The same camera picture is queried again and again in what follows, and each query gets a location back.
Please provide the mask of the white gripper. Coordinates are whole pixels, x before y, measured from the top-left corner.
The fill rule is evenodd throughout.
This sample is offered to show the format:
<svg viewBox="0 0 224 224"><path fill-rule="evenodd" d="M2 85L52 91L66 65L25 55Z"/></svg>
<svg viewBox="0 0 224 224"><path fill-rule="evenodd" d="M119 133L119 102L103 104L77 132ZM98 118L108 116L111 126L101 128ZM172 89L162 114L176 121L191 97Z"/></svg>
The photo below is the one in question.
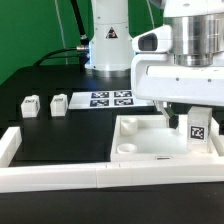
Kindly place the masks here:
<svg viewBox="0 0 224 224"><path fill-rule="evenodd" d="M138 99L153 100L176 129L179 116L167 102L224 106L224 67L172 65L166 54L138 54L131 65L131 89Z"/></svg>

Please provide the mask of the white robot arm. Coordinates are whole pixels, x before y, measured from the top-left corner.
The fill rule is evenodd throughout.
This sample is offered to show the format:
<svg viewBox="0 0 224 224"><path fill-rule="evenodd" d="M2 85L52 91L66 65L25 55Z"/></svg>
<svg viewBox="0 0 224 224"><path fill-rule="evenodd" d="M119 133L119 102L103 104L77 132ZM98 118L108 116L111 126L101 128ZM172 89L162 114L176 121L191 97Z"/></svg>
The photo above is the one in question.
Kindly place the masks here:
<svg viewBox="0 0 224 224"><path fill-rule="evenodd" d="M132 38L128 0L91 0L88 67L101 77L131 75L138 99L152 100L175 128L165 102L224 106L224 0L147 0L163 25Z"/></svg>

